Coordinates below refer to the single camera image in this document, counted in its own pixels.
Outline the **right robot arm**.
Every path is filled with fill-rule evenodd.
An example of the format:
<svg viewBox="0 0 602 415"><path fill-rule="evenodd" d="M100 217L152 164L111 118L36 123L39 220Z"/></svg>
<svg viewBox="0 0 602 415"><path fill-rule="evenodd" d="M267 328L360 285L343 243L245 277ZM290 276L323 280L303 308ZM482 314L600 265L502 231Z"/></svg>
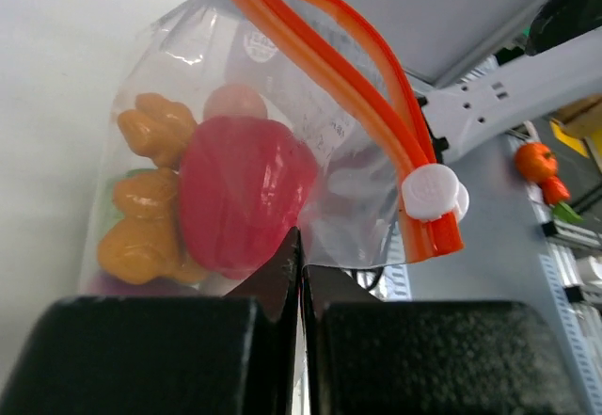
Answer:
<svg viewBox="0 0 602 415"><path fill-rule="evenodd" d="M488 139L601 90L601 0L547 0L523 56L477 80L422 98L436 159L458 160Z"/></svg>

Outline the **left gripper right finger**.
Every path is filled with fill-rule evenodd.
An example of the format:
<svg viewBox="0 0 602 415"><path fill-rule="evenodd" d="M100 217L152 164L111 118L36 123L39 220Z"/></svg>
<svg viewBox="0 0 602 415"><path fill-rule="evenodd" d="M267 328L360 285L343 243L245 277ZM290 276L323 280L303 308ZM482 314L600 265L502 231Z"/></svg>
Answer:
<svg viewBox="0 0 602 415"><path fill-rule="evenodd" d="M302 271L315 414L579 414L556 337L513 301L388 301Z"/></svg>

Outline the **clear zip top bag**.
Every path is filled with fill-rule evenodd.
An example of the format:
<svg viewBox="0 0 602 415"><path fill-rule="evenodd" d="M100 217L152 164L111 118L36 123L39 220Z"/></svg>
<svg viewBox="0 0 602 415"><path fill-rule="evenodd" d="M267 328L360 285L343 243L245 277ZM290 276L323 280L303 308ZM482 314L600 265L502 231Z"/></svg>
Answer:
<svg viewBox="0 0 602 415"><path fill-rule="evenodd" d="M121 83L78 291L229 293L301 238L309 265L462 249L468 194L405 73L342 0L187 0Z"/></svg>

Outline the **green cabbage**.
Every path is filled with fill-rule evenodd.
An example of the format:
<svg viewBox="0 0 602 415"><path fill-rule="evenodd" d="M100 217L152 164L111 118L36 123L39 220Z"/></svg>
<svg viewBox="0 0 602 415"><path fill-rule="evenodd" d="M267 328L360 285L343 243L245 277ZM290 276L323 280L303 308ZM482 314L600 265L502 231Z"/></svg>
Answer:
<svg viewBox="0 0 602 415"><path fill-rule="evenodd" d="M122 189L127 186L127 183L132 180L133 177L150 171L151 168L130 169L108 182L102 196L101 225L104 228L112 228L125 217L124 208L122 207L123 202L120 200L122 198Z"/></svg>

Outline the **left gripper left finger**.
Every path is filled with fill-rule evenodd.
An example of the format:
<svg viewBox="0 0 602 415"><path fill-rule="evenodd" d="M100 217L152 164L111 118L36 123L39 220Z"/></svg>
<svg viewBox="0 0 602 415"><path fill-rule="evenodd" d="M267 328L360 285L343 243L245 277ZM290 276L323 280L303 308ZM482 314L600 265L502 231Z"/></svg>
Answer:
<svg viewBox="0 0 602 415"><path fill-rule="evenodd" d="M1 394L5 414L287 414L300 234L221 297L78 296L51 305Z"/></svg>

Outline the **orange toy fruit decoration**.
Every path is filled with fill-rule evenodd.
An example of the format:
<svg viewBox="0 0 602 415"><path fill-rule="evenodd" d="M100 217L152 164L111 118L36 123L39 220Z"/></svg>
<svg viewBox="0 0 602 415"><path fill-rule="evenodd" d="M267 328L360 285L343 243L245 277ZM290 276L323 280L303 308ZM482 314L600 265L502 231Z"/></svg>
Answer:
<svg viewBox="0 0 602 415"><path fill-rule="evenodd" d="M558 176L558 161L547 145L524 143L515 152L514 161L520 175L540 188L543 202L554 217L571 224L582 221L582 217L569 205L570 191Z"/></svg>

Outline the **red bell pepper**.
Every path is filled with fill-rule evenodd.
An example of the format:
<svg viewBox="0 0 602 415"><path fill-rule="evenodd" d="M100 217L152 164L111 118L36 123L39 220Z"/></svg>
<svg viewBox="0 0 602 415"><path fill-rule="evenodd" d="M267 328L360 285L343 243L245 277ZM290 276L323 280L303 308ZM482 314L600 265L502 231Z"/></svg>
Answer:
<svg viewBox="0 0 602 415"><path fill-rule="evenodd" d="M200 266L243 279L296 226L320 167L276 120L221 116L192 135L179 172L179 221Z"/></svg>

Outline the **purple onion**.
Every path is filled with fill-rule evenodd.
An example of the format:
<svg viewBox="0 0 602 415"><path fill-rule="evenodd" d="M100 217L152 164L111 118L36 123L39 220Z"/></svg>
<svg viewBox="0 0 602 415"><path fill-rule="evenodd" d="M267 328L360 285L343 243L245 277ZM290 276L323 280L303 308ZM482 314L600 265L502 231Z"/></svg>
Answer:
<svg viewBox="0 0 602 415"><path fill-rule="evenodd" d="M131 284L103 271L96 273L79 288L81 294L110 296L196 296L199 291L170 279L153 279L143 284Z"/></svg>

